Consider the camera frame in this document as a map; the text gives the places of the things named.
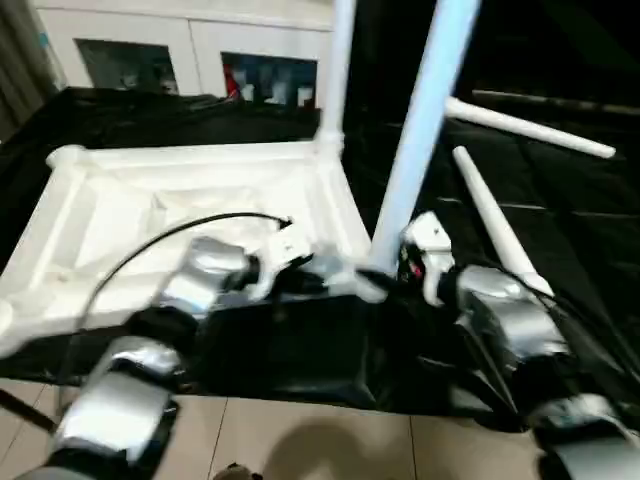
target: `white pvc pipe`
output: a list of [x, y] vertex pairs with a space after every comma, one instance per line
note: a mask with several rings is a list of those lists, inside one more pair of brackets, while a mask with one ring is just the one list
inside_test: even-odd
[[524, 251], [467, 149], [456, 147], [453, 150], [453, 158], [455, 158], [473, 198], [473, 203], [482, 217], [482, 222], [504, 267], [518, 275], [530, 286], [553, 295], [547, 281], [536, 272], [527, 252]]
[[318, 137], [325, 141], [342, 142], [342, 115], [344, 114], [351, 41], [356, 15], [356, 0], [335, 0], [331, 34], [331, 56], [327, 75], [326, 97]]
[[393, 273], [481, 0], [438, 0], [371, 246], [370, 262]]
[[544, 125], [529, 122], [528, 120], [522, 120], [521, 118], [495, 112], [488, 108], [470, 105], [453, 97], [447, 100], [447, 116], [516, 133], [542, 142], [560, 145], [561, 147], [588, 153], [596, 157], [611, 158], [616, 153], [616, 149], [608, 145], [587, 140], [586, 138], [572, 135], [561, 130], [545, 127]]

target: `curtain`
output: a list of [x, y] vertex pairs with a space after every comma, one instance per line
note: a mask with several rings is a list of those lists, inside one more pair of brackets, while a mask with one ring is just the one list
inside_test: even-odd
[[27, 0], [0, 0], [0, 141], [55, 91]]

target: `red object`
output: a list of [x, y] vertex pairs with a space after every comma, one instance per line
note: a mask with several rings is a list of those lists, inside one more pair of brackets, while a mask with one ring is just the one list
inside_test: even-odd
[[418, 278], [421, 279], [422, 276], [424, 275], [422, 272], [422, 269], [416, 265], [415, 263], [411, 264], [411, 272]]
[[227, 85], [227, 96], [237, 97], [238, 95], [240, 95], [240, 86], [238, 85], [238, 82], [236, 82], [233, 78], [231, 65], [225, 64], [222, 68], [224, 70], [224, 81]]

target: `white cabinet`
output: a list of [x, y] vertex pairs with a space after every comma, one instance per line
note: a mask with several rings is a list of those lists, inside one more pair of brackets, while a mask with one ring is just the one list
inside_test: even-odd
[[185, 19], [54, 9], [38, 13], [71, 86], [202, 92]]
[[33, 0], [67, 83], [323, 107], [331, 0]]

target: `white tray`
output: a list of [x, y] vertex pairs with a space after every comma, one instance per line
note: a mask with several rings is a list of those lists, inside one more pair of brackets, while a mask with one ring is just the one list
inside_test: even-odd
[[[370, 241], [337, 157], [313, 142], [86, 150], [65, 146], [0, 277], [0, 357], [31, 338], [70, 332], [99, 279], [168, 227], [205, 215], [289, 217], [312, 242], [354, 260]], [[176, 235], [141, 255], [99, 297], [89, 328], [144, 307], [189, 240], [209, 234], [257, 248], [273, 222], [232, 219]]]

